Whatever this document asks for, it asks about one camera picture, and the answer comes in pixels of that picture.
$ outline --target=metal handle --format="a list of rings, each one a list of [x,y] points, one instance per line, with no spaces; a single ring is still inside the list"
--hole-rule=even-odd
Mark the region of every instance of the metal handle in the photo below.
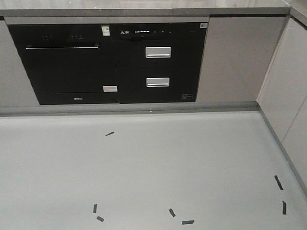
[[[27,47],[26,49],[98,49],[99,47]]]
[[[146,58],[170,58],[172,55],[172,47],[146,47]]]
[[[169,87],[169,78],[146,78],[147,87]]]
[[[169,83],[148,83],[147,86],[169,86]]]
[[[155,57],[155,58],[165,58],[165,57],[171,57],[170,54],[146,54],[147,57]]]

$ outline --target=kitchen cabinet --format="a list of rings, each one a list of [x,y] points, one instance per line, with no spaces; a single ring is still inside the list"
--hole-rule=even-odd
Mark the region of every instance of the kitchen cabinet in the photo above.
[[[197,102],[256,101],[284,17],[210,18]]]
[[[290,19],[260,94],[259,104],[280,141],[307,95],[306,44],[306,29]]]
[[[287,132],[283,146],[302,180],[307,184],[307,100]]]
[[[5,21],[0,21],[0,107],[38,106]]]

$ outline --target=black built-in appliance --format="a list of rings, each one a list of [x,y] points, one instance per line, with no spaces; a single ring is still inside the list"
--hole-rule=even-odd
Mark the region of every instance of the black built-in appliance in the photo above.
[[[207,23],[8,27],[40,104],[196,100]]]

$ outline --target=white label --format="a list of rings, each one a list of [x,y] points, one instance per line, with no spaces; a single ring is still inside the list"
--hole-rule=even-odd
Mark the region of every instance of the white label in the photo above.
[[[207,23],[201,23],[200,28],[201,29],[207,28]]]
[[[101,26],[102,30],[102,36],[110,36],[110,27],[108,25],[102,25]]]
[[[104,92],[117,92],[117,86],[112,85],[112,86],[103,86]]]

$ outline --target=sticker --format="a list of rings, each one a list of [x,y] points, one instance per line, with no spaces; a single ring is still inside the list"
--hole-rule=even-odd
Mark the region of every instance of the sticker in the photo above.
[[[207,28],[207,23],[201,23],[200,28],[201,28],[201,29]]]
[[[102,30],[102,36],[110,36],[110,27],[108,25],[102,25],[101,26]]]
[[[192,100],[193,99],[193,94],[182,94],[181,95],[182,100]]]
[[[117,86],[103,86],[104,92],[117,92]]]

